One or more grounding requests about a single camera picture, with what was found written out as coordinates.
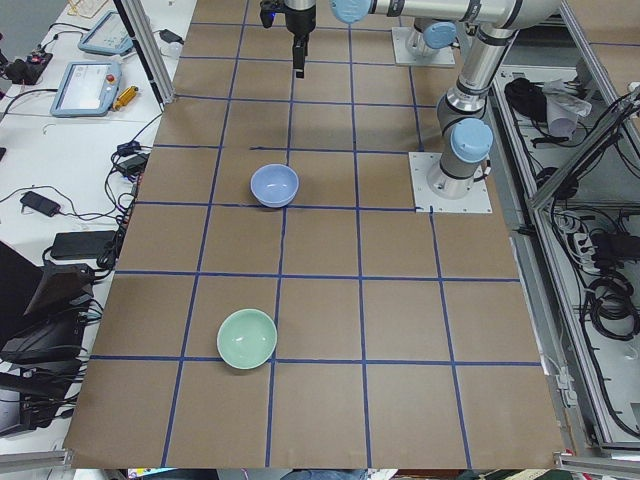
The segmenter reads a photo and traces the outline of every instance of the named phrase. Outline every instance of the black camera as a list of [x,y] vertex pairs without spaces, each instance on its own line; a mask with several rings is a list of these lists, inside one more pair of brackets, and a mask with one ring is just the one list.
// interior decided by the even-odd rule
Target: black camera
[[45,52],[38,46],[26,60],[18,59],[10,62],[0,50],[0,76],[11,80],[14,84],[35,85],[52,58],[53,54]]

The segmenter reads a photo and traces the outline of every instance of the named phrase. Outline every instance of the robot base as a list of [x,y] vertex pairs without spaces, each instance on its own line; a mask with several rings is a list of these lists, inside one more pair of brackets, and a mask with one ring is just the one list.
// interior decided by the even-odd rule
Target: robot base
[[396,65],[442,68],[453,68],[456,66],[456,59],[453,56],[453,49],[451,47],[445,47],[434,55],[427,57],[418,57],[409,52],[406,43],[412,30],[413,27],[393,27],[391,29]]
[[[437,195],[427,183],[431,167],[440,161],[440,153],[409,153],[413,199],[417,212],[429,213],[492,213],[491,201],[484,180],[473,183],[468,194],[459,200],[450,200]],[[478,167],[476,177],[482,174]]]

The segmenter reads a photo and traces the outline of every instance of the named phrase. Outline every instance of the blue bowl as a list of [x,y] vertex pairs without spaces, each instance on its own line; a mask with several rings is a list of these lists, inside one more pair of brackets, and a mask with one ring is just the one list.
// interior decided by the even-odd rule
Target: blue bowl
[[299,184],[296,172],[274,163],[255,171],[251,177],[251,193],[265,207],[280,208],[294,199]]

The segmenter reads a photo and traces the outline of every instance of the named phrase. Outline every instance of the gray floor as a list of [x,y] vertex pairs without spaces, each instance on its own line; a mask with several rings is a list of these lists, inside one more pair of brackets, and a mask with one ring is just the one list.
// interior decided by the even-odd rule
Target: gray floor
[[[24,58],[42,40],[66,0],[0,0],[0,49],[10,61]],[[11,82],[0,79],[0,90]]]

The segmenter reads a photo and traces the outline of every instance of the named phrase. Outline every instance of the white desk surface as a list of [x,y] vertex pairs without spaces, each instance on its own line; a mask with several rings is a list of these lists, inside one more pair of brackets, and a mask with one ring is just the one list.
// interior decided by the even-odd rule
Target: white desk surface
[[[153,30],[167,28],[185,37],[196,0],[142,0]],[[91,27],[104,12],[114,9],[109,2],[93,19],[69,16],[66,10],[58,22]],[[72,30],[70,27],[54,26],[43,39],[51,40],[56,32]],[[54,54],[40,83],[33,87],[14,85],[7,92],[13,97],[22,91],[35,88],[57,88],[67,64],[74,60],[103,60],[107,57],[89,55],[77,48],[79,34],[62,34],[47,51]],[[178,61],[163,57],[169,75],[173,77]],[[136,85],[139,95],[119,112],[109,112],[100,118],[54,118],[49,108],[54,94],[38,93],[18,100],[10,114],[0,123],[0,146],[7,153],[0,162],[0,199],[14,190],[50,185],[70,197],[79,213],[104,213],[112,205],[104,193],[104,180],[111,168],[110,156],[116,145],[130,140],[149,120],[160,113],[153,92],[137,55],[126,58],[122,64],[121,88]],[[9,99],[0,101],[0,112]],[[143,145],[152,145],[159,121],[147,128],[138,140]],[[132,184],[114,174],[111,186],[116,197],[131,191]],[[39,190],[62,205],[62,211],[70,211],[68,202],[53,190]],[[115,221],[99,219],[90,222],[73,217],[45,217],[39,213],[22,212],[20,194],[0,203],[0,240],[16,249],[36,265],[41,265],[41,254],[49,247],[58,232],[115,229]],[[95,262],[86,262],[95,266]],[[104,304],[111,279],[94,287],[96,300]],[[98,326],[87,327],[83,346],[89,351],[95,340]],[[10,364],[0,366],[8,370]],[[50,427],[33,432],[0,438],[0,454],[48,451],[60,448],[66,436],[70,420],[55,420]]]

